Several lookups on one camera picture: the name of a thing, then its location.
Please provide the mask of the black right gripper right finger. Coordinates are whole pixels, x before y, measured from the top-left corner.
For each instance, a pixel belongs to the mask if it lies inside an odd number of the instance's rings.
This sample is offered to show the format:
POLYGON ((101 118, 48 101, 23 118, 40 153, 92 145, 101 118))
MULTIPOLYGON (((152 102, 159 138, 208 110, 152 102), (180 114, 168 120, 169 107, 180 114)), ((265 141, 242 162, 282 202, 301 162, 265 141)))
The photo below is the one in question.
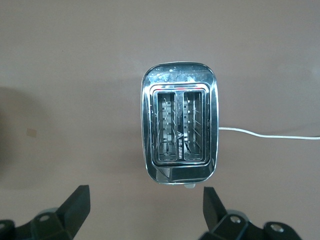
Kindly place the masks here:
POLYGON ((201 240, 299 240, 289 225, 269 221, 262 228, 243 212, 227 210, 213 187, 203 189, 203 216, 208 228, 201 240))

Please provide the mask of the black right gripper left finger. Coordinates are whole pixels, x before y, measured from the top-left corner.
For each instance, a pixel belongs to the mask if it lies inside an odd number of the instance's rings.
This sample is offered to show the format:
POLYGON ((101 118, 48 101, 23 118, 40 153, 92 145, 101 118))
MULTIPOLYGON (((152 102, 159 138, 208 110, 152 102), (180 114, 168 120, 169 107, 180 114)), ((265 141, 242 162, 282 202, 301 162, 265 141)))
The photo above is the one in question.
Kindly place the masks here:
POLYGON ((80 185, 55 211, 45 211, 16 226, 0 221, 2 240, 73 240, 90 213, 90 187, 80 185))

